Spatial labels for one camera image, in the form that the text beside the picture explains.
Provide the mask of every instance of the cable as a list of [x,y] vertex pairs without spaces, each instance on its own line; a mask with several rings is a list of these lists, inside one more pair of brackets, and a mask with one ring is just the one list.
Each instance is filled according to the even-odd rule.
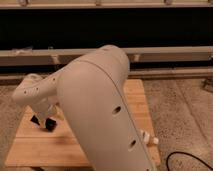
[[187,155],[187,156],[190,156],[194,159],[197,159],[199,162],[201,162],[203,165],[205,165],[207,168],[209,168],[211,171],[213,171],[213,167],[211,167],[209,164],[207,164],[205,161],[203,161],[202,159],[200,159],[199,157],[196,157],[195,155],[193,154],[190,154],[190,153],[187,153],[187,152],[182,152],[182,151],[174,151],[172,153],[170,153],[167,158],[166,158],[166,167],[167,167],[167,170],[170,171],[170,168],[169,168],[169,159],[172,155],[174,154],[184,154],[184,155]]

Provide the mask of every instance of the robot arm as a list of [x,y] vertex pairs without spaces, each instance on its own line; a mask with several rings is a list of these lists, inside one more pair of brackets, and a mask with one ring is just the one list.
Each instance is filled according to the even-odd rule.
[[155,171],[125,101],[128,72],[126,54],[115,46],[104,46],[45,79],[27,76],[13,99],[30,105],[41,119],[54,114],[48,97],[57,95],[94,170]]

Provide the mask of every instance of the dark background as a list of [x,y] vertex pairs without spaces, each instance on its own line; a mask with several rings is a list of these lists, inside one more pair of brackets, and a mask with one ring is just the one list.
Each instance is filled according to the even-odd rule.
[[0,10],[0,50],[213,45],[213,8]]

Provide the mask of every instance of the screw hole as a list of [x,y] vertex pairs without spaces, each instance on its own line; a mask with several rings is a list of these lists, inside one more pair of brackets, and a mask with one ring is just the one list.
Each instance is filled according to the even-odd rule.
[[133,147],[136,144],[136,140],[133,140],[130,144],[129,144],[129,151],[131,151],[133,149]]
[[121,111],[121,107],[118,106],[118,107],[116,107],[116,108],[112,111],[112,114],[113,114],[113,115],[116,115],[116,114],[118,114],[120,111]]

